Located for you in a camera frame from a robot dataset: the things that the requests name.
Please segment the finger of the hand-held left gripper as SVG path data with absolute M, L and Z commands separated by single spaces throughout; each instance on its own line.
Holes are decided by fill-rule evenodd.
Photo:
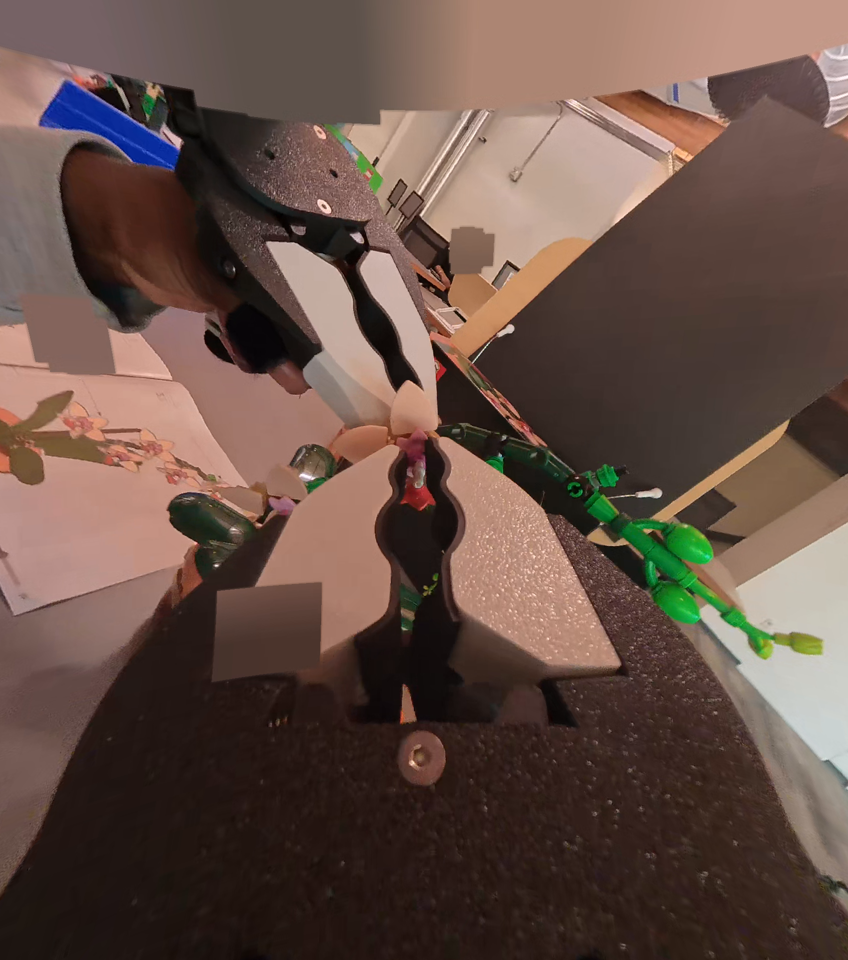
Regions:
M 425 312 L 418 304 L 420 290 L 417 281 L 412 279 L 407 284 L 391 253 L 375 249 L 360 259 L 358 275 L 394 332 L 396 347 L 388 352 L 387 357 L 390 361 L 399 358 L 403 363 L 395 388 L 398 389 L 410 374 L 414 374 L 421 389 L 436 406 L 436 366 Z
M 389 360 L 392 327 L 354 266 L 340 266 L 298 244 L 268 242 L 310 324 L 314 354 L 298 364 L 305 381 L 346 426 L 385 426 L 403 366 Z

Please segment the grey desk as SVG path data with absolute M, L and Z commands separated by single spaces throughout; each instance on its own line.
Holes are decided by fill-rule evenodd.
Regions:
M 167 310 L 144 333 L 197 403 L 244 477 L 256 481 L 338 420 L 313 394 L 286 395 L 214 358 L 199 314 Z M 0 593 L 0 894 L 32 843 L 57 783 L 102 695 L 127 659 L 177 561 L 140 579 L 31 613 L 9 613 Z M 738 671 L 702 626 L 685 635 L 742 714 L 790 819 L 822 874 L 848 886 L 848 791 Z

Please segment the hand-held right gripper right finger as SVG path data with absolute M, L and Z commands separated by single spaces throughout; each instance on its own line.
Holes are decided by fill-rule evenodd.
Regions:
M 622 663 L 543 508 L 451 438 L 433 437 L 454 539 L 440 581 L 468 684 L 536 686 L 611 676 Z

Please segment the brick orchid plant model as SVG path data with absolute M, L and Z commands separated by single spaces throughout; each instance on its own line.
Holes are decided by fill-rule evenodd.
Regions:
M 614 504 L 614 499 L 657 496 L 659 490 L 636 494 L 608 496 L 617 486 L 624 467 L 604 464 L 584 474 L 573 473 L 545 445 L 492 432 L 470 424 L 437 425 L 436 408 L 423 399 L 423 391 L 409 383 L 397 392 L 391 404 L 387 426 L 362 424 L 346 427 L 329 448 L 336 461 L 351 465 L 369 457 L 384 447 L 396 446 L 405 450 L 407 474 L 402 503 L 418 510 L 430 510 L 436 504 L 434 494 L 427 486 L 424 444 L 425 437 L 441 437 L 457 442 L 461 447 L 482 457 L 490 467 L 503 474 L 510 461 L 531 467 L 550 481 L 562 487 L 560 502 L 580 507 L 610 533 L 619 537 L 637 551 L 644 563 L 646 588 L 656 606 L 669 618 L 680 623 L 696 623 L 701 618 L 697 600 L 712 607 L 729 626 L 747 637 L 753 653 L 769 659 L 775 646 L 783 646 L 804 656 L 821 656 L 823 640 L 802 632 L 771 634 L 750 623 L 743 612 L 730 601 L 721 599 L 715 587 L 707 586 L 692 566 L 703 566 L 714 558 L 713 548 L 706 536 L 683 522 L 662 522 L 650 518 L 634 519 Z M 238 527 L 250 523 L 236 507 L 218 503 L 207 493 L 196 491 L 180 494 L 168 505 L 171 525 L 185 537 L 199 544 L 194 561 L 201 576 L 204 568 L 215 569 L 226 554 L 243 543 Z

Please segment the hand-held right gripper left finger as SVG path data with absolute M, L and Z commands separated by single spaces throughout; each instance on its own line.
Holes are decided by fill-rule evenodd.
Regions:
M 381 516 L 395 503 L 402 454 L 387 445 L 310 493 L 259 578 L 267 588 L 321 586 L 319 661 L 297 671 L 340 702 L 357 702 L 364 687 L 356 640 L 400 631 L 399 574 L 381 543 Z

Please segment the white instruction booklet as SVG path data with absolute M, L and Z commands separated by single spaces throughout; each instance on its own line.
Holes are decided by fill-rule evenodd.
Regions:
M 15 615 L 176 567 L 180 494 L 244 482 L 187 389 L 0 365 L 0 591 Z

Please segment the person's left hand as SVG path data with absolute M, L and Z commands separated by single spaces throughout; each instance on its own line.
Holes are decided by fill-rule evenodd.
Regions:
M 310 390 L 279 347 L 259 361 L 229 342 L 227 319 L 242 299 L 204 262 L 196 207 L 176 174 L 76 147 L 62 168 L 61 196 L 77 268 L 122 330 L 144 330 L 167 308 L 210 314 L 223 335 L 220 356 L 269 374 L 289 394 Z

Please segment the blue plastic bin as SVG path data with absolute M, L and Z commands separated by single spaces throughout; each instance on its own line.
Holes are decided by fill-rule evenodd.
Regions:
M 132 162 L 173 171 L 179 148 L 73 80 L 58 88 L 39 120 L 46 129 L 76 131 L 104 138 Z

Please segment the black orchid print box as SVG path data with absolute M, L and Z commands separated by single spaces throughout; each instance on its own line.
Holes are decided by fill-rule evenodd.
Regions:
M 514 326 L 477 369 L 519 426 L 680 511 L 848 378 L 848 140 L 757 104 Z

